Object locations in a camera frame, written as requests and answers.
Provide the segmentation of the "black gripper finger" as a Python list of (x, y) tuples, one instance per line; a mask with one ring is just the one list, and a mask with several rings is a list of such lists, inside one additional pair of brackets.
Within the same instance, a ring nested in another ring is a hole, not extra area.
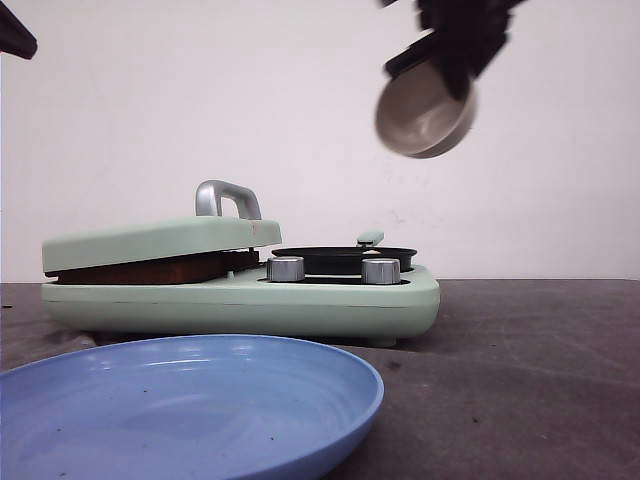
[(0, 4), (0, 50), (4, 54), (31, 60), (38, 49), (36, 37), (5, 5)]

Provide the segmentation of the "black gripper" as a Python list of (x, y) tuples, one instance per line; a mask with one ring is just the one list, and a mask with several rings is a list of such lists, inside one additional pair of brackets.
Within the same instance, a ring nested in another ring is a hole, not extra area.
[(511, 12), (521, 0), (419, 0), (418, 22), (430, 32), (411, 43), (384, 64), (390, 78), (424, 63), (434, 63), (448, 93), (455, 100), (469, 94), (472, 81), (481, 75), (507, 43), (505, 33)]

